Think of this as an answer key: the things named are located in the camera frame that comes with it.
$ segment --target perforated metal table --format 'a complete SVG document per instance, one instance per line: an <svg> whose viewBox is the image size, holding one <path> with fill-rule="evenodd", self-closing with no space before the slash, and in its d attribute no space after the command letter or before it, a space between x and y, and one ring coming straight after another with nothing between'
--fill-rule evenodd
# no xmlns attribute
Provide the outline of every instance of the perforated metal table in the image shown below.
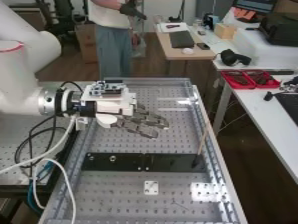
<svg viewBox="0 0 298 224"><path fill-rule="evenodd" d="M77 203L75 223L247 223L211 128L202 151L203 172L81 170L85 155L94 152L196 153L207 116L188 79L123 82L138 102L167 119L170 129L159 130L158 139L150 140L122 129L103 129L91 121L65 164ZM143 193L144 181L158 182L158 195ZM66 224L70 217L71 203L59 177L39 224Z"/></svg>
<svg viewBox="0 0 298 224"><path fill-rule="evenodd" d="M47 82L41 83L42 86L55 86L58 87L61 83ZM19 116L19 115L0 115L0 169L9 167L14 164L14 152L19 143L27 138L30 128L45 119L39 116ZM57 118L57 127L66 128L69 120L65 118ZM37 128L35 131L51 127L51 122L46 122ZM58 141L62 136L63 131L58 130L54 134L53 144ZM50 132L45 132L33 138L33 156L41 154L45 150L49 141ZM67 156L67 150L71 148L71 142L75 139L75 133L71 132L70 137L65 141L63 145L59 147L59 151L63 150L62 156ZM19 154L19 161L29 159L29 146L23 147ZM26 195L27 191L27 173L19 169L13 169L5 174L0 175L0 197L22 197ZM37 184L38 192L50 192L57 181L57 172L51 174Z"/></svg>

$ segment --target transparent acrylic enclosure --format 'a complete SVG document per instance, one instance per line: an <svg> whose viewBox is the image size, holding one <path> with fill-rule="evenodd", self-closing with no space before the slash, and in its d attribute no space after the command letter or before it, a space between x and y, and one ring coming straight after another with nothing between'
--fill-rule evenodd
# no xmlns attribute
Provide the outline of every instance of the transparent acrylic enclosure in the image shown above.
<svg viewBox="0 0 298 224"><path fill-rule="evenodd" d="M167 119L170 129L158 130L158 139L150 140L121 129L103 129L91 122L79 134L66 163L77 203L75 223L246 223L239 220L230 199L228 192L234 189L226 186L210 136L202 150L203 172L81 171L87 152L195 154L198 151L206 120L188 79L123 80L130 92L137 93L138 102ZM156 195L143 193L144 181L158 182ZM39 223L66 224L70 217L71 203L61 178Z"/></svg>

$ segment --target cardboard box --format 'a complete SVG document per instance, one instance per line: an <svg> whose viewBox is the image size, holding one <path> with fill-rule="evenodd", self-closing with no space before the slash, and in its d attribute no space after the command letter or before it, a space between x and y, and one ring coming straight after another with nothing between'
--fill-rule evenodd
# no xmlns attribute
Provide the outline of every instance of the cardboard box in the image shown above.
<svg viewBox="0 0 298 224"><path fill-rule="evenodd" d="M98 58L95 52L94 24L78 25L75 28L75 35L83 62L95 63Z"/></svg>
<svg viewBox="0 0 298 224"><path fill-rule="evenodd" d="M235 26L216 23L214 33L220 39L231 40L236 31Z"/></svg>

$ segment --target white cable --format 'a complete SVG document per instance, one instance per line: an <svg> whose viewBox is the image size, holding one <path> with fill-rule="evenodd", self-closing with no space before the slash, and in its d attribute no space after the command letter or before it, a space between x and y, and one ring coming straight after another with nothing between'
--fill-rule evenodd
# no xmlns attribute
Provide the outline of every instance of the white cable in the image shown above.
<svg viewBox="0 0 298 224"><path fill-rule="evenodd" d="M226 110L228 110L235 104L238 104L238 101L232 101L232 102L228 104Z"/></svg>
<svg viewBox="0 0 298 224"><path fill-rule="evenodd" d="M66 175L65 169L62 168L61 164L59 164L55 160L53 160L53 159L47 159L47 158L43 158L43 159L37 163L37 166L35 166L35 169L34 169L34 174L33 174L33 196L34 196L35 204L38 205L38 207L39 207L41 209L45 209L45 207L39 204L38 197L37 197L37 193L35 193L37 171L38 171L38 166L39 166L39 164L41 164L42 161L49 161L49 162L54 163L55 166L57 166L57 167L61 169L61 171L62 171L62 175L63 175L63 179L65 179L66 187L67 187L67 191L69 191L69 197L70 197L70 199L71 199L71 207L73 207L71 222L70 222L70 224L74 224L74 221L75 221L75 213L77 213L77 210L75 210L75 200L74 200L74 196L73 196L73 192L71 192L71 187L70 187L69 180L67 180L67 175Z"/></svg>
<svg viewBox="0 0 298 224"><path fill-rule="evenodd" d="M75 117L73 116L70 118L70 122L69 122L69 125L67 125L67 129L66 129L66 131L65 131L61 139L58 140L58 142L55 143L55 145L49 149L47 152L45 152L43 154L35 156L31 159L27 159L26 161L22 161L19 163L17 163L17 164L14 164L14 165L3 168L2 170L0 170L0 175L3 174L5 172L7 172L9 170L17 168L17 167L26 165L27 163L34 162L38 159L42 159L46 155L49 155L58 148L58 146L62 144L63 140L66 139L67 134L71 131L71 128L73 128L74 123L75 123Z"/></svg>
<svg viewBox="0 0 298 224"><path fill-rule="evenodd" d="M212 9L211 9L211 14L214 15L215 12L215 5L216 5L216 0L212 1Z"/></svg>
<svg viewBox="0 0 298 224"><path fill-rule="evenodd" d="M238 118L235 118L230 123L226 124L226 126L219 130L219 132L230 125L232 124L235 121L238 121L243 116L246 115L246 113L243 113Z"/></svg>

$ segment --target electronic device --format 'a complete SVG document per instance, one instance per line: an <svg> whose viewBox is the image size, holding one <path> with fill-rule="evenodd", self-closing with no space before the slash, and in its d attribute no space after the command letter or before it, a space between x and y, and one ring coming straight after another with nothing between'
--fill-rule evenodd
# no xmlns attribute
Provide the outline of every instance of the electronic device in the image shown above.
<svg viewBox="0 0 298 224"><path fill-rule="evenodd" d="M198 34L200 36L206 35L206 31L204 31L203 27L198 27Z"/></svg>
<svg viewBox="0 0 298 224"><path fill-rule="evenodd" d="M219 23L218 16L212 15L212 13L206 13L202 18L203 27L208 30L214 30L216 23Z"/></svg>
<svg viewBox="0 0 298 224"><path fill-rule="evenodd" d="M192 54L194 53L192 48L183 48L182 53L188 55Z"/></svg>
<svg viewBox="0 0 298 224"><path fill-rule="evenodd" d="M198 46L199 49L202 49L202 50L210 50L210 47L208 47L204 43L196 43L196 46Z"/></svg>
<svg viewBox="0 0 298 224"><path fill-rule="evenodd" d="M168 21L171 23L179 23L183 21L183 11L184 11L184 0L182 0L178 17L172 16L168 17Z"/></svg>
<svg viewBox="0 0 298 224"><path fill-rule="evenodd" d="M220 60L227 66L234 66L236 63L248 65L251 62L250 57L240 54L235 54L230 49L220 52Z"/></svg>
<svg viewBox="0 0 298 224"><path fill-rule="evenodd" d="M279 93L275 94L275 97L292 121L298 125L298 93Z"/></svg>
<svg viewBox="0 0 298 224"><path fill-rule="evenodd" d="M178 31L168 34L172 48L192 48L194 41L188 31Z"/></svg>
<svg viewBox="0 0 298 224"><path fill-rule="evenodd" d="M255 11L256 14L272 12L276 0L234 0L232 6Z"/></svg>
<svg viewBox="0 0 298 224"><path fill-rule="evenodd" d="M298 47L298 13L272 13L260 22L259 30L268 43Z"/></svg>

